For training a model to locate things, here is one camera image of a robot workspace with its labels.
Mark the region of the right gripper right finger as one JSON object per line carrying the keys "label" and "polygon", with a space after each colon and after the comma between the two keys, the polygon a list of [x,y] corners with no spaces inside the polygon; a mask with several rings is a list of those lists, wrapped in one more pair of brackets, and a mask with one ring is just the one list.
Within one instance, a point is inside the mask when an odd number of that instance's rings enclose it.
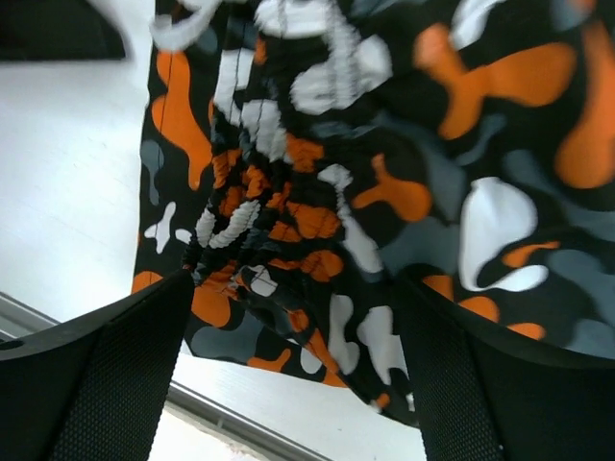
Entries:
{"label": "right gripper right finger", "polygon": [[404,276],[391,295],[429,460],[613,459],[613,360],[531,340]]}

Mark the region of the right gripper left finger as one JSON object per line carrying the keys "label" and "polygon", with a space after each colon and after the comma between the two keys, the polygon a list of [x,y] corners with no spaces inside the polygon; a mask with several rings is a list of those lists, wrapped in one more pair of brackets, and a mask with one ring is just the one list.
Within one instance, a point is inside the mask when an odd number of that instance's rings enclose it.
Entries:
{"label": "right gripper left finger", "polygon": [[4,461],[148,459],[194,283],[175,274],[1,344]]}

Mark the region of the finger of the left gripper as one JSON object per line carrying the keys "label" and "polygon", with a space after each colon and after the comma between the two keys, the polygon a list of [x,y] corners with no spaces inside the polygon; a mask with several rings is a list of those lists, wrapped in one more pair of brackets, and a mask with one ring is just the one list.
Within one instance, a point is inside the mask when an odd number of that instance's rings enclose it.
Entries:
{"label": "finger of the left gripper", "polygon": [[2,61],[119,61],[122,35],[87,1],[1,3]]}

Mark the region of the orange camouflage shorts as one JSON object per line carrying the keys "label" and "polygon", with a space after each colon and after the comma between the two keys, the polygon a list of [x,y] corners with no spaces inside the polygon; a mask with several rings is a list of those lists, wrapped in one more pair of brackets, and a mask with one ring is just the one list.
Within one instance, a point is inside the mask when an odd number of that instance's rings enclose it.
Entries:
{"label": "orange camouflage shorts", "polygon": [[610,1],[159,1],[134,290],[196,357],[415,425],[428,294],[614,354]]}

